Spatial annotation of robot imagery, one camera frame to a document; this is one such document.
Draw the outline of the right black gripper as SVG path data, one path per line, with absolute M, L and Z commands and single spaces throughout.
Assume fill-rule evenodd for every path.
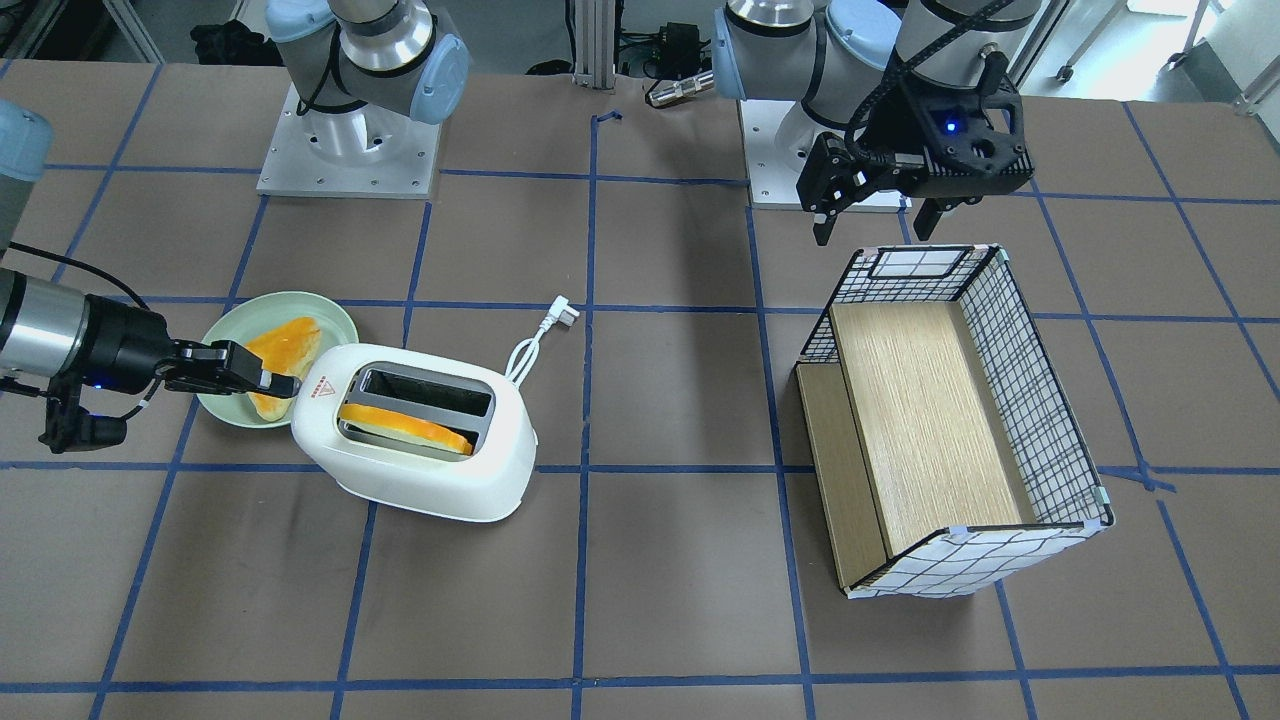
M 81 406 L 84 386 L 124 395 L 143 393 L 156 383 L 196 395 L 259 392 L 293 398 L 300 392 L 300 378 L 262 372 L 262 360 L 234 341 L 173 340 L 159 314 L 100 296 L 87 296 L 86 309 L 79 348 L 44 393 L 40 441 L 54 454 L 108 448 L 127 437 L 127 418 L 95 415 Z

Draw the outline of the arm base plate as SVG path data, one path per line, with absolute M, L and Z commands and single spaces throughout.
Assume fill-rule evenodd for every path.
M 366 105 L 298 114 L 291 86 L 256 183 L 265 196 L 429 200 L 442 127 Z
M 751 206 L 800 210 L 796 184 L 826 127 L 815 123 L 799 101 L 740 100 L 739 118 Z

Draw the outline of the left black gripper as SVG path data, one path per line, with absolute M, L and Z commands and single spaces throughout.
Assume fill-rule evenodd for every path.
M 1011 193 L 1034 173 L 1011 81 L 954 90 L 906 79 L 861 131 L 819 133 L 796 188 L 819 247 L 829 243 L 840 211 L 881 191 L 923 199 L 911 227 L 928 242 L 954 204 Z

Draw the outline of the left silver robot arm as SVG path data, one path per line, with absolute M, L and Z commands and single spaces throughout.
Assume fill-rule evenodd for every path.
M 710 41 L 716 87 L 796 102 L 818 126 L 797 201 L 818 245 L 874 193 L 916 199 L 919 240 L 959 205 L 1036 173 L 1009 53 L 1037 1 L 727 1 Z

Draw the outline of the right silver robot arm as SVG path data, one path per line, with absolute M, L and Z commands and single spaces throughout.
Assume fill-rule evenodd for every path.
M 426 199 L 440 127 L 462 99 L 472 58 L 444 12 L 425 1 L 269 1 L 269 38 L 291 76 L 264 159 L 269 196 Z M 95 415 L 81 391 L 298 398 L 301 370 L 268 369 L 230 340 L 173 340 L 131 304 L 19 272 L 1 275 L 3 391 L 45 402 L 55 454 L 120 445 L 127 416 Z

